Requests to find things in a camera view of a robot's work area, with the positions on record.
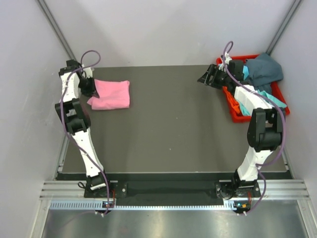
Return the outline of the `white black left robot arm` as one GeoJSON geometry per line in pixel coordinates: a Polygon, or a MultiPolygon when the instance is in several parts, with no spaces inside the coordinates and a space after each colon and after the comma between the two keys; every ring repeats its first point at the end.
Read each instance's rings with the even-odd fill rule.
{"type": "Polygon", "coordinates": [[[84,196],[109,199],[112,184],[98,159],[91,138],[91,120],[80,102],[81,94],[87,97],[99,97],[92,68],[71,59],[58,74],[62,81],[62,96],[54,107],[66,136],[77,146],[83,159],[86,169],[86,184],[82,186],[85,190],[84,196]]]}

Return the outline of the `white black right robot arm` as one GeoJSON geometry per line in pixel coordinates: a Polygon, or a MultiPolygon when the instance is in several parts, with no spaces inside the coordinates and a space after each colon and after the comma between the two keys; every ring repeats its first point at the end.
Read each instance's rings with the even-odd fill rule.
{"type": "Polygon", "coordinates": [[[253,195],[258,189],[257,179],[261,167],[282,143],[284,109],[274,107],[258,96],[252,85],[242,81],[243,66],[241,60],[229,60],[223,65],[211,64],[198,79],[205,86],[216,89],[226,87],[251,115],[247,131],[249,148],[244,161],[230,182],[216,184],[217,195],[223,199],[253,195]]]}

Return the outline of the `pink t shirt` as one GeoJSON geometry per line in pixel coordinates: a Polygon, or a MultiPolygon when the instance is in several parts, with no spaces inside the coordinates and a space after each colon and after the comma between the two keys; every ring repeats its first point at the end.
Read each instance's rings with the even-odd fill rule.
{"type": "Polygon", "coordinates": [[[116,110],[130,107],[130,82],[102,81],[95,79],[99,97],[92,96],[87,104],[92,110],[116,110]]]}

